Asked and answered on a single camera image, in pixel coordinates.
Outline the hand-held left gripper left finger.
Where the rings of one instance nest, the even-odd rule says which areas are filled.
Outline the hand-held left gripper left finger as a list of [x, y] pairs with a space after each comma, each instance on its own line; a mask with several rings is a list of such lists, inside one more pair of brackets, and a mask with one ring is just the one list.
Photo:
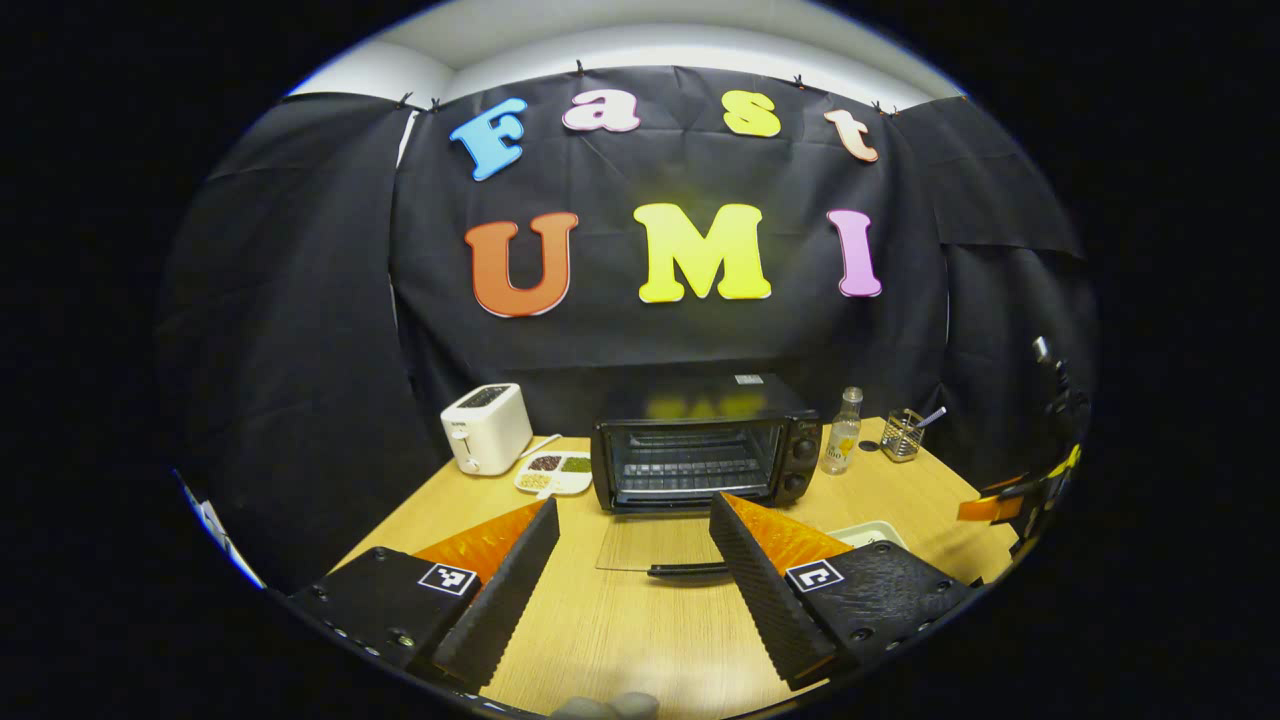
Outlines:
[[374, 546], [289, 610], [375, 664], [467, 692], [490, 683], [561, 537], [554, 498], [417, 553]]

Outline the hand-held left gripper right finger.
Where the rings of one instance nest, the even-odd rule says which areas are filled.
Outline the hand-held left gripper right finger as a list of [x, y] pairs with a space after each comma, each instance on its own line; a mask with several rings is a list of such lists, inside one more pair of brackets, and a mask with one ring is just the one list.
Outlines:
[[854, 548], [735, 495], [710, 501], [709, 533], [794, 691], [901, 655], [977, 593], [892, 541]]

